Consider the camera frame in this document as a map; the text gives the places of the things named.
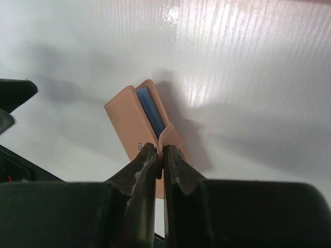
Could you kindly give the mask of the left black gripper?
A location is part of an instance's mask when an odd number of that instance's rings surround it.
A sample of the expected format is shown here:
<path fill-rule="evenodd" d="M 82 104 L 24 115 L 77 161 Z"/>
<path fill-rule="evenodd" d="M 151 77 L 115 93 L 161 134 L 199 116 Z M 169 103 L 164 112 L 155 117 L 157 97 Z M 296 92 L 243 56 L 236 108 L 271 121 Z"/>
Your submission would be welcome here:
<path fill-rule="evenodd" d="M 29 80 L 1 79 L 1 110 L 11 113 L 37 92 Z M 53 174 L 1 145 L 1 183 L 62 181 Z"/>

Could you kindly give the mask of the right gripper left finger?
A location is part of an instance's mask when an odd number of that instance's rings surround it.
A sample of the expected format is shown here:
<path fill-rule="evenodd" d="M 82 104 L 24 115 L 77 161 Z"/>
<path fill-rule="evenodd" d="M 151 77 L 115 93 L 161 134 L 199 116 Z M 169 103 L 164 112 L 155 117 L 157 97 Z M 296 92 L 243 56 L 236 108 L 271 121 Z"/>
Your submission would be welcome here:
<path fill-rule="evenodd" d="M 106 182 L 113 187 L 105 229 L 106 247 L 153 247 L 157 149 L 146 143 Z"/>

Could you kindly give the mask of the tan leather card holder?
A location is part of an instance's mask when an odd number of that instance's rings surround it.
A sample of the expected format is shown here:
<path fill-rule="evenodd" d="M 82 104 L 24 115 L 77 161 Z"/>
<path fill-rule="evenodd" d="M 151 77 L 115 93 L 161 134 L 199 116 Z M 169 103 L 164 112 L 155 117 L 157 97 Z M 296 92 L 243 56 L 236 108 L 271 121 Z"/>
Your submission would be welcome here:
<path fill-rule="evenodd" d="M 104 109 L 130 161 L 146 143 L 151 143 L 157 148 L 158 161 L 161 161 L 163 148 L 174 145 L 186 162 L 190 162 L 183 139 L 171 123 L 151 79 L 138 87 L 125 87 Z"/>

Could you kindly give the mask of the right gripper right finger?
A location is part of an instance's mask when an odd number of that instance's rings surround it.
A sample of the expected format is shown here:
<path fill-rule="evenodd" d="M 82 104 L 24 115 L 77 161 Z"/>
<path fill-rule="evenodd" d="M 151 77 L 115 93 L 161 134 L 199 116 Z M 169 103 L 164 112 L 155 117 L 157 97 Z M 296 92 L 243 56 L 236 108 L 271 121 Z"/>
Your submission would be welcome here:
<path fill-rule="evenodd" d="M 165 241 L 167 247 L 214 247 L 209 181 L 174 145 L 163 149 Z"/>

